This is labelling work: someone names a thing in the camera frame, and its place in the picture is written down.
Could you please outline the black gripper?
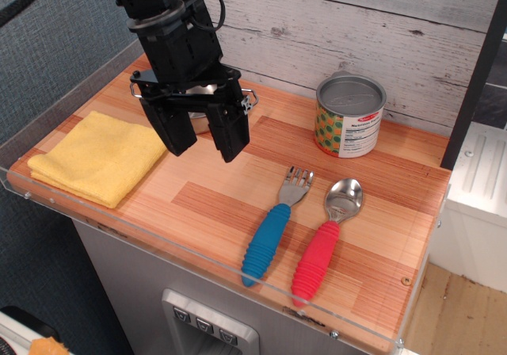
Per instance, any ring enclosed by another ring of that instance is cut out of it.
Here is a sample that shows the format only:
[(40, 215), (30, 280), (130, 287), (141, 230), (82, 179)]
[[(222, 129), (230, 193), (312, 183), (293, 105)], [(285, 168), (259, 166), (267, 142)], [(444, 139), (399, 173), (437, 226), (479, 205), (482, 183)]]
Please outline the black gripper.
[[(234, 68), (221, 63), (223, 52), (216, 31), (225, 18), (220, 4), (218, 25), (213, 25), (204, 0), (176, 0), (151, 16), (128, 19), (151, 65), (134, 74), (131, 82), (158, 83), (163, 89), (187, 90), (219, 85), (208, 103), (206, 115), (217, 150), (225, 162), (233, 161), (250, 142), (248, 113)], [(167, 101), (140, 100), (143, 111), (166, 148), (180, 156), (197, 141), (189, 113)]]

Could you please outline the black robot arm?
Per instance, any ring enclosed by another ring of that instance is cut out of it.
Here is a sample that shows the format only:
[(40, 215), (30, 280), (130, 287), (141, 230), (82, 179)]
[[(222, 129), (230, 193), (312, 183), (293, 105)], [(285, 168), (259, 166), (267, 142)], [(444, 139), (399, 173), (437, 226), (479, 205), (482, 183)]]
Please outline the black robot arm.
[(249, 103), (241, 74), (222, 64), (204, 0), (116, 0), (128, 15), (151, 65), (136, 71), (131, 87), (151, 125), (169, 151), (179, 156), (196, 142), (191, 113), (203, 113), (215, 146), (231, 162), (249, 143)]

